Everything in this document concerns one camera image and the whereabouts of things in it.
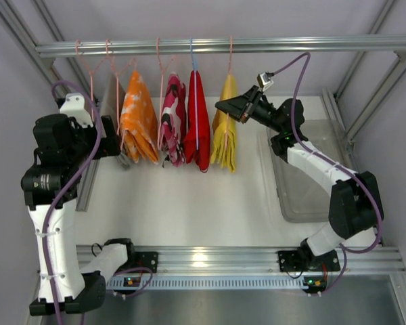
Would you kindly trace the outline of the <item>yellow trousers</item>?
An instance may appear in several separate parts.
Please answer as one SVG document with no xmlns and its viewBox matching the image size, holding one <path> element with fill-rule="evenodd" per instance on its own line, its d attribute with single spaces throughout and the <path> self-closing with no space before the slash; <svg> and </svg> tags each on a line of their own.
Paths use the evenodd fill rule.
<svg viewBox="0 0 406 325">
<path fill-rule="evenodd" d="M 235 77 L 229 73 L 225 80 L 220 100 L 228 100 L 238 95 Z M 227 167 L 231 173 L 236 171 L 236 121 L 229 114 L 217 109 L 212 121 L 213 139 L 210 164 Z"/>
</svg>

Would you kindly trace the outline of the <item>pink wire hanger with trousers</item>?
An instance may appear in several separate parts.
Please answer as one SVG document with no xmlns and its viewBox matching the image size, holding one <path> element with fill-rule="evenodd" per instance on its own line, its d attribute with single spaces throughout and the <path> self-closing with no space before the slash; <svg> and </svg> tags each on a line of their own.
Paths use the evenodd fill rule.
<svg viewBox="0 0 406 325">
<path fill-rule="evenodd" d="M 233 52 L 233 37 L 229 38 L 229 63 L 228 63 L 228 74 L 227 74 L 227 90 L 229 95 L 231 95 L 231 63 L 232 63 L 232 52 Z M 229 113 L 226 113 L 226 128 L 225 128 L 225 139 L 224 139 L 224 152 L 227 154 L 227 145 L 228 145 L 228 133 L 229 133 Z"/>
</svg>

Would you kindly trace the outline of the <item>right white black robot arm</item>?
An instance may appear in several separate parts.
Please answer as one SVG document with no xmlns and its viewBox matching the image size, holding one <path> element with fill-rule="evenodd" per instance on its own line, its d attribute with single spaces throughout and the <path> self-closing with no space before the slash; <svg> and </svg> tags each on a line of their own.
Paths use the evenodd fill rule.
<svg viewBox="0 0 406 325">
<path fill-rule="evenodd" d="M 305 118 L 300 100 L 292 97 L 276 108 L 259 87 L 253 86 L 242 95 L 218 101 L 215 107 L 237 122 L 253 119 L 275 131 L 270 139 L 274 155 L 301 170 L 328 193 L 328 222 L 300 243 L 294 265 L 302 270 L 313 269 L 338 245 L 382 225 L 384 215 L 376 177 L 332 160 L 303 135 L 300 128 Z"/>
</svg>

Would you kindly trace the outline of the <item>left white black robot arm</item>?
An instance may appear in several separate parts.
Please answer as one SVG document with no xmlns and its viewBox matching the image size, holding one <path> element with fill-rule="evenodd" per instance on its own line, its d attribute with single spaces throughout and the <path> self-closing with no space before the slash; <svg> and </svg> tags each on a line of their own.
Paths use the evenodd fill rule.
<svg viewBox="0 0 406 325">
<path fill-rule="evenodd" d="M 91 103 L 87 95 L 69 93 L 59 112 L 38 119 L 32 130 L 34 163 L 21 180 L 40 264 L 32 316 L 84 314 L 101 307 L 107 281 L 135 260 L 131 239 L 115 238 L 86 267 L 78 264 L 74 224 L 81 176 L 92 160 L 120 153 L 112 119 L 93 118 Z"/>
</svg>

